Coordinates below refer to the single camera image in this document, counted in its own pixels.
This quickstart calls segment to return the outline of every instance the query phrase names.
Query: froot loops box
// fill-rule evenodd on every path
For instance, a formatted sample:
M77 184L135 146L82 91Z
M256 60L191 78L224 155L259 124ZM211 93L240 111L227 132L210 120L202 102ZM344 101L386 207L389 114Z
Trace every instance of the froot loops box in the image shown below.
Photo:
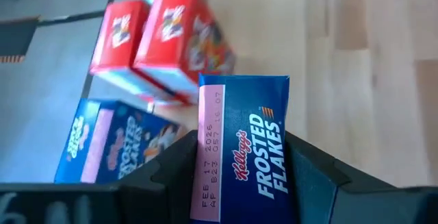
M183 128L121 101L81 99L55 183L109 183L167 149Z
M108 5L90 73L148 101L184 103L185 99L178 94L132 67L149 9L143 0Z
M235 56L205 0L154 0L134 68L198 102L198 74L228 75Z
M295 223L285 165L287 76L200 79L193 223Z

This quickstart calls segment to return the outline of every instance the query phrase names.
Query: wooden floor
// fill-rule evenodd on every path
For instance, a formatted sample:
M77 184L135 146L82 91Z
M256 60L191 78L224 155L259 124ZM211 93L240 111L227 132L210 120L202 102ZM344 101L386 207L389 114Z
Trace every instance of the wooden floor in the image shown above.
M209 3L238 74L290 75L290 132L396 186L438 183L438 0ZM196 128L180 111L157 108Z

